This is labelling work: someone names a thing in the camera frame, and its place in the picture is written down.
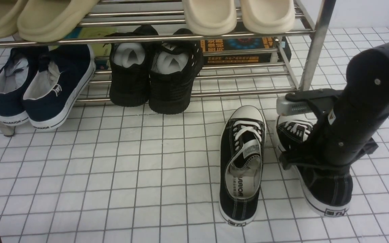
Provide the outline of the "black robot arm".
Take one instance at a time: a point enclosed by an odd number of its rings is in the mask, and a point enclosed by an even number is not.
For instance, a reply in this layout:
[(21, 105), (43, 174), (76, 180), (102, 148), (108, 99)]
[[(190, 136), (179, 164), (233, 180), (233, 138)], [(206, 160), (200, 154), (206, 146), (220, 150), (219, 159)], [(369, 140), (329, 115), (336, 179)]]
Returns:
[(279, 161), (291, 166), (343, 170), (377, 144), (373, 134), (389, 117), (389, 43), (355, 55), (347, 66), (344, 90), (317, 89), (287, 94), (317, 117), (303, 143), (285, 151)]

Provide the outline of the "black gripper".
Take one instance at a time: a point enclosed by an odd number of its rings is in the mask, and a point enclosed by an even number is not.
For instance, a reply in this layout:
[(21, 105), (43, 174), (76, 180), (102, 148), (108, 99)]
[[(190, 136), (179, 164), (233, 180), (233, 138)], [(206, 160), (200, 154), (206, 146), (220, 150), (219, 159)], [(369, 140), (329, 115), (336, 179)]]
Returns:
[(372, 138), (379, 128), (379, 107), (339, 98), (342, 90), (315, 89), (285, 95), (292, 102), (307, 101), (313, 113), (328, 113), (315, 140), (318, 154), (300, 149), (284, 151), (279, 162), (285, 170), (291, 166), (320, 170), (344, 170), (378, 144)]

